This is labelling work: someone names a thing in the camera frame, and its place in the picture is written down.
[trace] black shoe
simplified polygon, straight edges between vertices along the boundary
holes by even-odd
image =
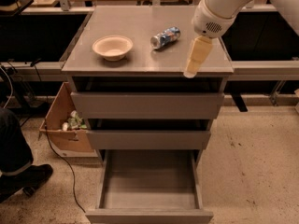
[[[38,189],[48,181],[53,173],[50,165],[30,166],[22,173],[14,176],[0,176],[0,196],[3,198],[11,196],[22,188]]]

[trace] drawer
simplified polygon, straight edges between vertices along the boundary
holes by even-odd
[[[208,223],[189,150],[110,150],[91,223]]]
[[[94,149],[200,149],[210,131],[87,131]]]
[[[72,92],[85,119],[215,119],[222,93]]]

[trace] gray countertop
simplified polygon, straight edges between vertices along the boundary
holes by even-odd
[[[133,75],[135,73],[177,74],[184,71],[191,41],[197,36],[192,28],[195,6],[101,6],[94,10],[78,43],[67,59],[63,72],[68,75],[101,76],[103,74]],[[153,50],[150,38],[166,28],[177,26],[179,40],[161,50]],[[108,62],[93,52],[93,43],[102,36],[124,35],[134,46],[118,62]],[[233,68],[218,39],[202,64],[198,76],[233,73]]]

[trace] person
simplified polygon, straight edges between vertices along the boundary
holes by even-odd
[[[0,203],[20,189],[34,192],[50,178],[51,166],[35,166],[33,161],[17,117],[0,107]]]

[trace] can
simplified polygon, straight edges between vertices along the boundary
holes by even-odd
[[[164,47],[168,43],[178,40],[179,37],[180,37],[179,28],[173,26],[153,36],[150,39],[150,43],[154,49],[160,49],[161,47]]]

